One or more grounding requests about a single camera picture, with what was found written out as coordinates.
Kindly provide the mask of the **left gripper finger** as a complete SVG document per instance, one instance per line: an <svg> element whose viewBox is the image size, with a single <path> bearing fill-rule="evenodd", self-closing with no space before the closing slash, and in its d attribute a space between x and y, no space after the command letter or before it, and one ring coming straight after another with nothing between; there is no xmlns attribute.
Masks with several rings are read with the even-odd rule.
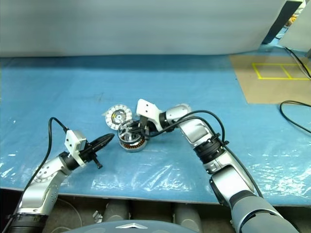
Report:
<svg viewBox="0 0 311 233"><path fill-rule="evenodd" d="M101 136L91 142L91 149L93 152L97 152L105 147L114 136Z"/></svg>
<svg viewBox="0 0 311 233"><path fill-rule="evenodd" d="M114 137L113 133L108 133L98 137L97 139L89 142L91 146L106 146Z"/></svg>

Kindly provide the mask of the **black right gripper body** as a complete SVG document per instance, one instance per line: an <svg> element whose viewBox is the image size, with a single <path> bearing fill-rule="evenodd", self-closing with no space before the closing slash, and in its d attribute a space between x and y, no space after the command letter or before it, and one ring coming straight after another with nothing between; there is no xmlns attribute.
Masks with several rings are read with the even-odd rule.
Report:
<svg viewBox="0 0 311 233"><path fill-rule="evenodd" d="M145 127L145 136L158 136L159 131L157 130L155 124L147 119L146 121L146 127Z"/></svg>

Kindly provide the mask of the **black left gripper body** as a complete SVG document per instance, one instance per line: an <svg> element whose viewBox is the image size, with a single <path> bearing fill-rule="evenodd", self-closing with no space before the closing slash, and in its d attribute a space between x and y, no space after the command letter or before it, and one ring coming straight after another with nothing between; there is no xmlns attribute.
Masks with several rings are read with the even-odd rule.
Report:
<svg viewBox="0 0 311 233"><path fill-rule="evenodd" d="M89 143L87 143L85 148L80 151L80 157L83 161L86 161L87 163L93 161L98 169L101 169L103 167L103 165L97 159L96 152L92 151L91 145Z"/></svg>

